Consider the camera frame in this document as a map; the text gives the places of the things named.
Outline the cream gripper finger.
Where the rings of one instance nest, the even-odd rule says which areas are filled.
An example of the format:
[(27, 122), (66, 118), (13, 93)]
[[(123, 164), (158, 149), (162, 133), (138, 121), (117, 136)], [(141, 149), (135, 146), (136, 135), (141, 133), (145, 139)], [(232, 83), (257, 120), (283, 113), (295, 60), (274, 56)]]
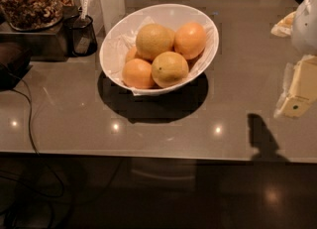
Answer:
[(274, 117), (299, 118), (316, 101), (317, 57), (306, 55), (297, 64), (288, 63)]
[(291, 12), (287, 16), (285, 16), (283, 19), (281, 19), (277, 24), (275, 24), (272, 29), (271, 33), (278, 37), (290, 37), (291, 36), (291, 29), (293, 20), (295, 17), (295, 12)]

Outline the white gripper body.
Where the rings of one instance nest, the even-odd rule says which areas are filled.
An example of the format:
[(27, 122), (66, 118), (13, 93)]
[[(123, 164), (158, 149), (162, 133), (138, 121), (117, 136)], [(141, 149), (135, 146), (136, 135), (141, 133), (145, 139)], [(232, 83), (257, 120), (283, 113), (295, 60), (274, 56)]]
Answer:
[(304, 0), (292, 23), (291, 41), (304, 55), (317, 55), (317, 0)]

